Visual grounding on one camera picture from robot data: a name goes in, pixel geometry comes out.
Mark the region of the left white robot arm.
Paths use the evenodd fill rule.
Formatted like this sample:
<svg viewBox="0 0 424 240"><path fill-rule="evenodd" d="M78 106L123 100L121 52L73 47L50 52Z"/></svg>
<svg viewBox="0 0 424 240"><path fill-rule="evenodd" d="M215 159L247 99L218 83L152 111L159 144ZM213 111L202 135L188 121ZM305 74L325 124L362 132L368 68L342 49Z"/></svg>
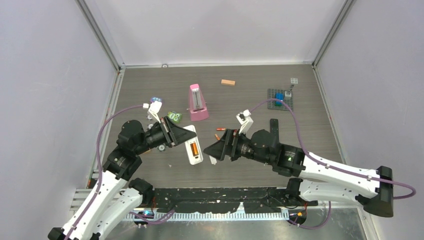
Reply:
<svg viewBox="0 0 424 240"><path fill-rule="evenodd" d="M144 179L132 179L142 164L141 154L160 145L189 147L196 137L193 125L180 127L167 116L148 130L138 120L125 122L116 148L99 171L95 187L73 217L64 226L52 228L47 238L105 240L130 211L153 202L153 186Z"/></svg>

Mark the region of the white remote control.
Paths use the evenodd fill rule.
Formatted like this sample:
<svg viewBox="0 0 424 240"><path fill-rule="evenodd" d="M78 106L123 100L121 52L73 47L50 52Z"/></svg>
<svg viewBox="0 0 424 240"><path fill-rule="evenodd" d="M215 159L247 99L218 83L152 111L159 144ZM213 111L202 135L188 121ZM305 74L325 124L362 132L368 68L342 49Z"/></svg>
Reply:
<svg viewBox="0 0 424 240"><path fill-rule="evenodd" d="M187 157L191 165L197 165L204 160L202 149L197 135L185 141L184 144L187 152Z"/></svg>

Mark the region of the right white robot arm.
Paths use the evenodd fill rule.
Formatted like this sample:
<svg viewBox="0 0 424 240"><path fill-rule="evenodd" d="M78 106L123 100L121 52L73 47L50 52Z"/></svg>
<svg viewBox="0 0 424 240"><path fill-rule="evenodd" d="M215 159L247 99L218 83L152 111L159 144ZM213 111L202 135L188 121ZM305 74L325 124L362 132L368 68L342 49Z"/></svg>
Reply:
<svg viewBox="0 0 424 240"><path fill-rule="evenodd" d="M369 214L391 218L394 215L393 171L357 168L331 161L301 148L277 142L277 137L261 129L251 138L227 129L220 140L203 152L218 161L243 157L269 165L272 171L289 177L285 198L291 205L302 201L351 202Z"/></svg>

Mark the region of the white battery cover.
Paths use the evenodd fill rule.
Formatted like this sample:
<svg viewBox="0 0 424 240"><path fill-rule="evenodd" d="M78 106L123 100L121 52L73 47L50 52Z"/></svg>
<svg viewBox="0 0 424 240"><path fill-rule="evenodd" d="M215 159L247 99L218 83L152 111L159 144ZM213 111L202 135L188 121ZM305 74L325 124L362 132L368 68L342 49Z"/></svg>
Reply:
<svg viewBox="0 0 424 240"><path fill-rule="evenodd" d="M216 165L217 162L218 162L217 159L212 157L212 156L210 156L209 159L210 159L210 162L211 162L212 165Z"/></svg>

